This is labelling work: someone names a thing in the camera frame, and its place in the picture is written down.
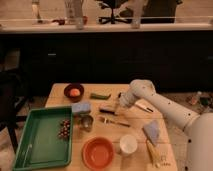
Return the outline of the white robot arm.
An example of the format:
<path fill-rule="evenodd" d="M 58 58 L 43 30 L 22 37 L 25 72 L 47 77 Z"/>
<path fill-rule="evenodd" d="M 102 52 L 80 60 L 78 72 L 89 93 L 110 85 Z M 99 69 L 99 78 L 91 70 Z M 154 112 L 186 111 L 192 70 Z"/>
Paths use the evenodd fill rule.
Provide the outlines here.
<path fill-rule="evenodd" d="M 119 104 L 130 108 L 138 100 L 151 103 L 188 136 L 185 171 L 213 171 L 213 113 L 202 115 L 160 94 L 150 80 L 135 79 Z"/>

